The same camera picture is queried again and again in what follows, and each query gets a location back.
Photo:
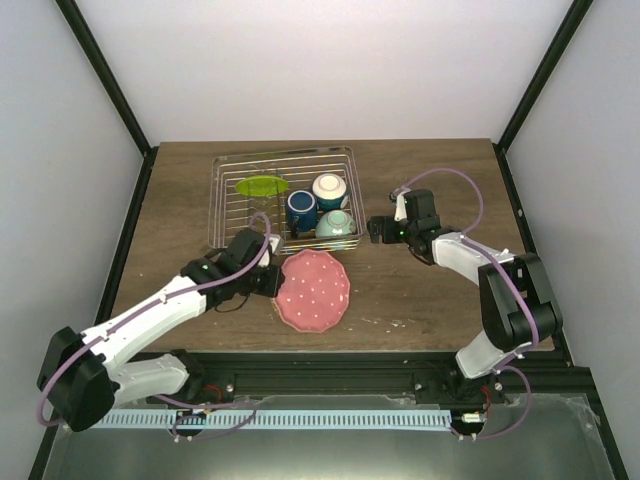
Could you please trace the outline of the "pale green bowl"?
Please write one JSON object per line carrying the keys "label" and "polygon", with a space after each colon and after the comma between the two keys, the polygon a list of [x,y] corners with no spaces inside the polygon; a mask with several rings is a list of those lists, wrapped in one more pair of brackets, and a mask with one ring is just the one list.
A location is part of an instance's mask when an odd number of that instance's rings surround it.
{"label": "pale green bowl", "polygon": [[318,220],[315,237],[318,239],[341,238],[356,232],[356,222],[347,211],[331,210]]}

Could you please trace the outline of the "pink scalloped plate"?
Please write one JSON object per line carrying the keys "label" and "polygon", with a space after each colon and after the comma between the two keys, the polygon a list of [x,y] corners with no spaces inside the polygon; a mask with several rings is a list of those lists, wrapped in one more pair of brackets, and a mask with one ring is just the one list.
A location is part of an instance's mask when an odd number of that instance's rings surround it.
{"label": "pink scalloped plate", "polygon": [[284,282],[273,303],[286,325],[302,333],[323,333],[340,322],[351,285],[337,259],[305,249],[284,261],[282,273]]}

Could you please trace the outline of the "white and teal bowl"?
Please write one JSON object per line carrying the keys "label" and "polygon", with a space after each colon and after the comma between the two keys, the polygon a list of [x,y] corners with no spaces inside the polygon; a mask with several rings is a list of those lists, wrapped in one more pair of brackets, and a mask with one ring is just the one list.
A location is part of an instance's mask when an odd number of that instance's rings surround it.
{"label": "white and teal bowl", "polygon": [[344,209],[349,200],[349,191],[345,180],[334,173],[323,173],[312,183],[312,193],[318,209],[323,212]]}

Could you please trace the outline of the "chrome wire dish rack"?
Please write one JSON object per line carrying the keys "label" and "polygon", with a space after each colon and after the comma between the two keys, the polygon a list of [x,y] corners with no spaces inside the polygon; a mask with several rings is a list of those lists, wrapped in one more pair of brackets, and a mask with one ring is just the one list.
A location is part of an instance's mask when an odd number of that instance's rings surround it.
{"label": "chrome wire dish rack", "polygon": [[[354,218],[357,232],[341,238],[318,239],[310,231],[293,239],[286,224],[286,199],[296,190],[310,189],[314,179],[323,173],[334,173],[345,180],[349,200],[344,210]],[[254,175],[279,176],[289,182],[289,189],[272,197],[247,197],[235,192],[238,181]],[[284,241],[284,255],[306,248],[324,251],[356,248],[366,233],[366,226],[353,151],[345,146],[330,146],[215,158],[209,206],[209,246],[227,246],[239,231],[248,226],[251,215],[256,212],[263,212],[269,217],[272,232]]]}

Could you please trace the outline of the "dark blue mug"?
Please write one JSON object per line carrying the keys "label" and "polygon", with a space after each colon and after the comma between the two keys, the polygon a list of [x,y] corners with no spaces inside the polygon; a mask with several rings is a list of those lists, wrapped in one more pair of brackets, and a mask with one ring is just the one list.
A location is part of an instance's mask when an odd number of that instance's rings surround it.
{"label": "dark blue mug", "polygon": [[296,190],[286,199],[286,223],[291,237],[297,239],[300,233],[315,229],[318,208],[315,196],[308,190]]}

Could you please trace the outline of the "lime green plate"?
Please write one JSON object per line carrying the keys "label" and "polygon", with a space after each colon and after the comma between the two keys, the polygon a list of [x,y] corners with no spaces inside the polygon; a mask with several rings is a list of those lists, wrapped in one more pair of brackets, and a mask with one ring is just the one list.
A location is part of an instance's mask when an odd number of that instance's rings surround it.
{"label": "lime green plate", "polygon": [[235,184],[235,192],[247,197],[272,197],[289,189],[289,182],[279,176],[254,175]]}

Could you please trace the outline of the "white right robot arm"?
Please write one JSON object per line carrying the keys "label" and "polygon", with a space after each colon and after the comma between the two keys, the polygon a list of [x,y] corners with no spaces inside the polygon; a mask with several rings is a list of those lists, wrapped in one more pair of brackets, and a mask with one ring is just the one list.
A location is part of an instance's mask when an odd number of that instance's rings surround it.
{"label": "white right robot arm", "polygon": [[421,263],[451,270],[478,287],[482,329],[456,353],[457,369],[444,378],[447,396],[468,402],[480,390],[479,379],[501,372],[561,330],[546,269],[534,253],[492,249],[443,226],[428,189],[405,189],[393,199],[394,214],[367,221],[371,241],[404,243]]}

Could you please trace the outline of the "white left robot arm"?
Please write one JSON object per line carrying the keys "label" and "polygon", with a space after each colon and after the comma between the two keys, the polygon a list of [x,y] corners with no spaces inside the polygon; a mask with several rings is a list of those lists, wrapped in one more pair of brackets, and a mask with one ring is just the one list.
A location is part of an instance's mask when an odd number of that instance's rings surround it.
{"label": "white left robot arm", "polygon": [[124,313],[82,332],[57,331],[37,379],[40,402],[51,405],[53,417],[46,419],[39,409],[38,421],[80,432],[113,408],[147,397],[191,407],[205,382],[195,359],[183,350],[141,361],[136,355],[235,296],[276,297],[284,275],[274,258],[282,243],[277,234],[245,228],[227,247],[190,261],[159,292]]}

